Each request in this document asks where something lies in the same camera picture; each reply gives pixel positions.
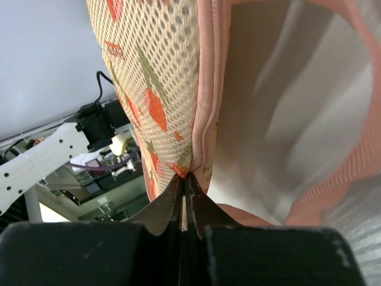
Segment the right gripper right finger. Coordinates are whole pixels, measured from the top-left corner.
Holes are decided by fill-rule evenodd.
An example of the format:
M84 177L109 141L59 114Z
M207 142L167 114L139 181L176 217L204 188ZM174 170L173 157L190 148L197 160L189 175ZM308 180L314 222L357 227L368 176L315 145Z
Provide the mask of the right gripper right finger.
M192 285L364 285L354 254L332 228L243 226L186 177Z

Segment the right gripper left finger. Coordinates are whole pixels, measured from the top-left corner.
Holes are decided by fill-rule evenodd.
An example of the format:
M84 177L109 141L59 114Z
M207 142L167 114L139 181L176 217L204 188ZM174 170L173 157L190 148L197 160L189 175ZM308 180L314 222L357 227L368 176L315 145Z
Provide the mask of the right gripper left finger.
M13 223L2 285L178 285L182 179L123 222Z

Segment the floral mesh laundry bag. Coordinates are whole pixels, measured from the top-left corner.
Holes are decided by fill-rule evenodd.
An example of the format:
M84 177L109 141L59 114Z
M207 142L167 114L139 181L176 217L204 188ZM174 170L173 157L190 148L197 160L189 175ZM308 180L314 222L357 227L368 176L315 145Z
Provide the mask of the floral mesh laundry bag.
M87 1L150 199L195 172L244 225L380 227L374 1Z

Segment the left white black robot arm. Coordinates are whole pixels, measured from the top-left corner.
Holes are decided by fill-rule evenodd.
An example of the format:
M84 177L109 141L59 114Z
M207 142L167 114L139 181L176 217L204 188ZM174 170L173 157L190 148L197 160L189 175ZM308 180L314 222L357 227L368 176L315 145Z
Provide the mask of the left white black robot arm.
M118 101L82 106L43 142L1 165L1 214L73 157L109 146L129 123Z

